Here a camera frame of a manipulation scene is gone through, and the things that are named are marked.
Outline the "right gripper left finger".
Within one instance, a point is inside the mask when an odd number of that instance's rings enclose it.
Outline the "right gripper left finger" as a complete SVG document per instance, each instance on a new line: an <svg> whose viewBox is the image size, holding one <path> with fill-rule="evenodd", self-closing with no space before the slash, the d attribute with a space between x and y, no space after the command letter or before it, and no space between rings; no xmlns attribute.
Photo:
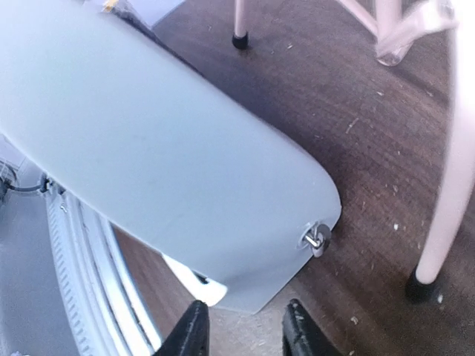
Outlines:
<svg viewBox="0 0 475 356"><path fill-rule="evenodd" d="M154 356L207 356L209 333L209 307L194 300Z"/></svg>

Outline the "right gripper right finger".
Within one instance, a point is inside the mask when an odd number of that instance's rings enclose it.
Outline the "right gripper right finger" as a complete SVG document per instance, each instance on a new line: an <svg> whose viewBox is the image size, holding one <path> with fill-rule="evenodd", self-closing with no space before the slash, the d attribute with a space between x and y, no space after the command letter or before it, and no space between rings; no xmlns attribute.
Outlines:
<svg viewBox="0 0 475 356"><path fill-rule="evenodd" d="M342 356L298 299L291 299L282 320L283 355Z"/></svg>

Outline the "white metronome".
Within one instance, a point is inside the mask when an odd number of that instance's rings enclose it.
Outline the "white metronome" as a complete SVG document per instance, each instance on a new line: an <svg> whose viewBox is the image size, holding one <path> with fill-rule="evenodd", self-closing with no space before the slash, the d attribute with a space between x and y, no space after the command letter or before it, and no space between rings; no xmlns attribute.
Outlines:
<svg viewBox="0 0 475 356"><path fill-rule="evenodd" d="M1 3L1 132L221 308L260 311L341 215L299 145L76 1Z"/></svg>

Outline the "pink music stand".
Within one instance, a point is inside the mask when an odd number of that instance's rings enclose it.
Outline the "pink music stand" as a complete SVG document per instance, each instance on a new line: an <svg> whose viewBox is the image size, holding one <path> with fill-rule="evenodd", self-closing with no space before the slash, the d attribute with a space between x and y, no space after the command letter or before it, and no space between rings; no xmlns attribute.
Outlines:
<svg viewBox="0 0 475 356"><path fill-rule="evenodd" d="M359 1L341 1L340 5L373 36L376 58L374 2L372 12ZM454 2L456 26L443 30L450 34L452 69L444 168L422 254L404 288L407 300L413 304L432 298L474 190L474 2Z"/></svg>

